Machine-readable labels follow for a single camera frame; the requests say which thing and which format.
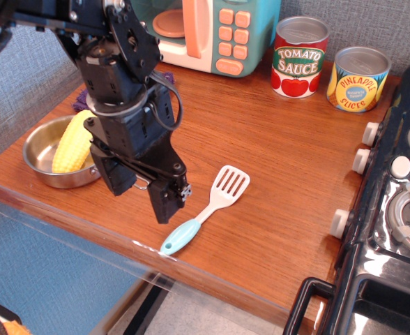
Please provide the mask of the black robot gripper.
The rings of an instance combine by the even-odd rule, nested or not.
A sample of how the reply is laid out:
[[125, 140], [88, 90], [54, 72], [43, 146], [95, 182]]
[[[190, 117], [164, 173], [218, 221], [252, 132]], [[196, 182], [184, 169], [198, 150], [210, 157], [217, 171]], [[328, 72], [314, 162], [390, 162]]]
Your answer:
[[186, 166], [171, 144], [181, 123], [169, 83], [142, 85], [128, 101], [101, 101], [90, 91], [88, 108], [95, 118], [85, 126], [93, 136], [91, 156], [108, 189], [120, 196], [142, 178], [159, 224], [184, 208], [191, 186]]

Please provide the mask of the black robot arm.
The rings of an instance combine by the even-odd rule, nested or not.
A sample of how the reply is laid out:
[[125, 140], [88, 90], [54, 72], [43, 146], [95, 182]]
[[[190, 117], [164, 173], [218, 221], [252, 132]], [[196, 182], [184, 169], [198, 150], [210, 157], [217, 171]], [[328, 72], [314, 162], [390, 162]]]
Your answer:
[[159, 223], [190, 194], [186, 167], [171, 144], [180, 126], [179, 93], [156, 70], [159, 39], [129, 1], [0, 1], [0, 52], [11, 28], [50, 30], [81, 73], [92, 116], [90, 152], [108, 189], [120, 195], [144, 180]]

